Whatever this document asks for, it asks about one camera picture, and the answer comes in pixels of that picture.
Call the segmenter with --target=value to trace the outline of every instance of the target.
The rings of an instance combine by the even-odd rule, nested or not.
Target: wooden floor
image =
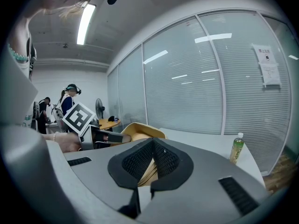
[[[289,186],[296,172],[295,163],[285,153],[282,153],[272,173],[263,178],[266,189],[273,194]]]

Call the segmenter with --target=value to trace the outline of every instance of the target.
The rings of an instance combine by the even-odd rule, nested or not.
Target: ceiling
[[[92,0],[96,10],[91,19],[85,45],[77,45],[81,15],[66,19],[56,14],[36,15],[29,29],[38,60],[80,59],[108,66],[119,46],[163,11],[182,0]]]

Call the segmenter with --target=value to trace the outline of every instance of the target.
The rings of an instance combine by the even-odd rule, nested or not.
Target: vent slot
[[[243,216],[258,207],[257,202],[234,178],[226,177],[218,181]]]
[[[84,158],[80,158],[80,159],[69,160],[67,162],[69,163],[70,166],[75,166],[75,165],[86,163],[86,162],[89,162],[89,161],[91,161],[90,158],[84,157]]]

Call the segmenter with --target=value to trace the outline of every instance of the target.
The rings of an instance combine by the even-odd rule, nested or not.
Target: white table
[[[237,137],[237,135],[190,133],[166,128],[160,128],[160,130],[163,131],[170,140],[202,148],[220,154],[227,159],[230,156],[234,139]],[[253,176],[265,187],[261,172],[245,144],[240,152],[237,166]]]

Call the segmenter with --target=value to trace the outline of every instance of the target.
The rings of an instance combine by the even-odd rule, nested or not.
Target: water bottle
[[[234,164],[237,163],[240,152],[244,146],[244,140],[242,138],[243,138],[243,133],[238,133],[238,137],[235,138],[233,143],[232,152],[230,154],[229,160]]]

